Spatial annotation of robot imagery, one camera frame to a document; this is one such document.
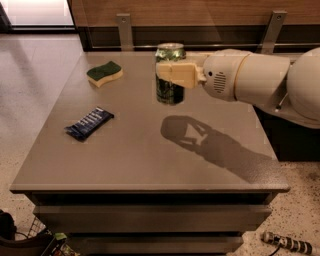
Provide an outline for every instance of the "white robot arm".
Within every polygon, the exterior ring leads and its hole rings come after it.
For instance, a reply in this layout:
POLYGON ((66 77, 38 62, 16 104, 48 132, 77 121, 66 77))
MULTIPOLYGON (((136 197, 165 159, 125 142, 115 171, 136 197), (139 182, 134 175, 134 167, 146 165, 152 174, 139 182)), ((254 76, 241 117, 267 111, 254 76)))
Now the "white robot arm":
POLYGON ((240 50, 188 53, 178 62, 159 62, 160 79, 212 97, 241 101, 293 123, 320 128, 320 48, 290 64, 287 57, 240 50))

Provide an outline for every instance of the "sponge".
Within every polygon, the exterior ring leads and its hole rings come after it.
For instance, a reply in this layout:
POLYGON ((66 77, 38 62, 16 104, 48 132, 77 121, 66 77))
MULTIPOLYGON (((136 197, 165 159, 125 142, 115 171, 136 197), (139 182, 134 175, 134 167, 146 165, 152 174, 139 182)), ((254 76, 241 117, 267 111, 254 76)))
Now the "sponge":
POLYGON ((87 72, 89 82, 97 87, 100 87, 107 82, 116 80, 122 75, 122 68, 113 61, 109 61, 107 64, 99 67, 94 67, 87 72))

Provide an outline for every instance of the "terrazzo floor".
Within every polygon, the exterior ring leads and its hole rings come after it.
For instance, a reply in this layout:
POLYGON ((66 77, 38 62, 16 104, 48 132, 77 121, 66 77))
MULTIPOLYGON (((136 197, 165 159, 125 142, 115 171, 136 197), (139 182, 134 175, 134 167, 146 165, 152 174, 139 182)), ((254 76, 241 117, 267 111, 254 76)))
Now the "terrazzo floor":
MULTIPOLYGON (((78 35, 0 34, 0 209, 13 215, 19 232, 28 233, 33 204, 11 194, 10 184, 84 54, 78 35)), ((271 216, 228 256, 270 255, 275 247, 260 241, 265 230, 320 247, 320 163, 282 162, 281 171, 290 192, 273 200, 271 216)))

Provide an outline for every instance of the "can lid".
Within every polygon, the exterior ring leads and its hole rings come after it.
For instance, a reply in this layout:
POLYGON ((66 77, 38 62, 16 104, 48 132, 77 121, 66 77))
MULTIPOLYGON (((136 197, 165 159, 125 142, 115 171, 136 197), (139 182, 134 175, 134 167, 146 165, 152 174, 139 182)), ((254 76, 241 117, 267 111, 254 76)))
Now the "can lid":
POLYGON ((158 45, 158 49, 165 49, 165 50, 178 50, 182 48, 183 48, 183 44, 180 44, 180 43, 164 43, 164 44, 158 45))

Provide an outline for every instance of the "aluminum can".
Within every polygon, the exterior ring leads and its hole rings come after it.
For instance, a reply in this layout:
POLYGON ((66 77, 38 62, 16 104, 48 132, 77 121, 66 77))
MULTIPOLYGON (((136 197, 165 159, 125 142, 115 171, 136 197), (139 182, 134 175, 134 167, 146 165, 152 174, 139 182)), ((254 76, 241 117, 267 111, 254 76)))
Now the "aluminum can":
MULTIPOLYGON (((186 58, 183 44, 159 44, 156 52, 156 62, 178 61, 186 58)), ((184 88, 180 85, 159 79, 156 75, 157 100, 168 105, 175 105, 183 101, 184 88)))

